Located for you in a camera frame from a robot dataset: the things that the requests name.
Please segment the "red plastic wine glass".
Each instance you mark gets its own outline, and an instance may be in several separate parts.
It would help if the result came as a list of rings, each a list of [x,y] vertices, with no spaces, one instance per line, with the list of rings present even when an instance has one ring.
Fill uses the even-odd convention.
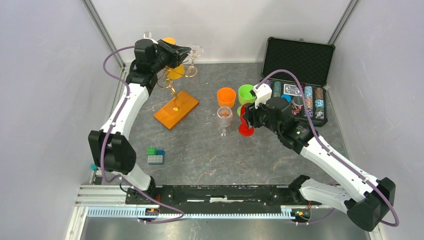
[[[245,103],[240,108],[240,125],[238,127],[239,133],[244,137],[252,136],[255,132],[255,129],[253,127],[249,127],[247,121],[244,119],[244,113],[246,112],[246,106],[249,103]]]

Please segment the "yellow-orange plastic wine glass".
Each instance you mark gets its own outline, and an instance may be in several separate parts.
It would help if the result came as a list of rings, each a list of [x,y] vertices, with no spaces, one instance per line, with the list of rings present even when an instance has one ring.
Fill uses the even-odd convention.
[[[169,44],[172,44],[172,45],[176,44],[176,40],[172,37],[165,37],[162,40],[165,41],[166,43],[169,43]],[[170,80],[177,80],[177,79],[182,78],[184,74],[185,74],[184,66],[182,64],[180,64],[176,68],[171,68],[168,71],[166,76]]]

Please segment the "green plastic wine glass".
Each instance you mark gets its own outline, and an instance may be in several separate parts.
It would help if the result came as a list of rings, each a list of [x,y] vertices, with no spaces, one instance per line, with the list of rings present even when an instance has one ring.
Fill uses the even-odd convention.
[[[240,106],[237,108],[237,114],[239,116],[243,105],[254,103],[256,100],[256,97],[251,94],[253,87],[254,86],[251,84],[244,84],[238,89],[238,102],[240,103]]]

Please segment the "clear wine glass back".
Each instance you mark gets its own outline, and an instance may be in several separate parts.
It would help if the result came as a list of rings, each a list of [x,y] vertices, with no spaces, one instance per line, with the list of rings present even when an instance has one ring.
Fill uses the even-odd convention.
[[[200,57],[203,53],[204,53],[204,49],[196,44],[189,44],[187,45],[187,47],[189,47],[191,50],[188,53],[189,55],[189,63],[191,67],[195,66],[195,59]]]

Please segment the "clear wine glass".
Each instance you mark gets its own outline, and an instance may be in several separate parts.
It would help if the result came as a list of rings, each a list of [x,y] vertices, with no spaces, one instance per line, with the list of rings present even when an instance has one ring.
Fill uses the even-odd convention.
[[[222,137],[227,135],[227,128],[231,125],[233,120],[233,111],[227,106],[222,106],[216,113],[218,129]]]
[[[188,53],[189,55],[189,63],[191,67],[195,66],[195,59],[200,57],[203,53],[204,53],[204,49],[196,44],[189,44],[187,45],[187,47],[189,47],[191,50]]]

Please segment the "orange plastic wine glass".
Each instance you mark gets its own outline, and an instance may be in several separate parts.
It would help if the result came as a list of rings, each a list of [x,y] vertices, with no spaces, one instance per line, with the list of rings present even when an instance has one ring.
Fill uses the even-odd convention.
[[[217,91],[217,103],[220,107],[232,108],[235,105],[237,94],[230,87],[223,87]]]

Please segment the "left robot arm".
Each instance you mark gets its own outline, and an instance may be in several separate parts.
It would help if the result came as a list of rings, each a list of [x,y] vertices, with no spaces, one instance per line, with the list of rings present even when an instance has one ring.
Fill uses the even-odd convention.
[[[135,59],[130,65],[126,79],[105,71],[120,81],[124,92],[109,119],[100,130],[92,130],[88,143],[96,167],[102,174],[112,173],[114,179],[127,182],[138,190],[138,197],[145,204],[153,203],[157,190],[152,187],[153,178],[137,164],[137,154],[128,141],[135,118],[148,100],[158,82],[158,73],[193,61],[203,53],[195,44],[178,46],[163,39],[142,38],[129,46]]]

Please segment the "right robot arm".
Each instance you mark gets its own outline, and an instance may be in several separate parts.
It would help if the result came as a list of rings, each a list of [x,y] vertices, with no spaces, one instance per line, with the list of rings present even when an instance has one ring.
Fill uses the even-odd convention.
[[[300,175],[289,185],[289,199],[328,205],[345,213],[360,229],[371,232],[394,208],[396,184],[378,179],[334,150],[311,125],[295,120],[286,99],[272,97],[266,103],[247,103],[240,112],[242,126],[249,131],[265,127],[276,134],[286,148],[310,160],[339,184],[320,183]]]

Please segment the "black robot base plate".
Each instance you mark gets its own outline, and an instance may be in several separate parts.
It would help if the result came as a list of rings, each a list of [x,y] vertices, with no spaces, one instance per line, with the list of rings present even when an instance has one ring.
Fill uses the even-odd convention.
[[[160,202],[158,213],[193,215],[278,214],[281,206],[317,206],[287,185],[162,185],[150,191],[147,199],[128,188],[127,205]]]

